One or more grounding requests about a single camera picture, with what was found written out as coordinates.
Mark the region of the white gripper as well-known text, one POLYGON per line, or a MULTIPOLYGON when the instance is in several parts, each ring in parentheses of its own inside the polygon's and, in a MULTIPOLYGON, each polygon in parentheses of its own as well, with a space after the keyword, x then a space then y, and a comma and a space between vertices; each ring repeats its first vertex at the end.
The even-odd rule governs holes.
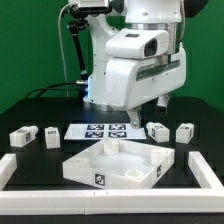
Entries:
POLYGON ((185 50, 180 47, 178 53, 169 55, 170 45, 165 30, 122 29, 106 43, 105 51, 110 56, 106 100, 113 108, 129 110, 134 129, 141 127, 140 110, 134 107, 159 97, 157 108, 166 112, 170 101, 166 93, 185 82, 185 50))

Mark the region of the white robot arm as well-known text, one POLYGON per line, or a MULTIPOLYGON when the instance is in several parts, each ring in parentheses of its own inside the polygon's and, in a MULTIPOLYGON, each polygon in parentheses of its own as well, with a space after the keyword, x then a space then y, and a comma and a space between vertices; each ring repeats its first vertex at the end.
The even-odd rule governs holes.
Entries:
POLYGON ((184 85, 185 20, 209 0, 68 0, 78 26, 89 27, 94 69, 84 102, 125 111, 141 127, 141 106, 184 85))

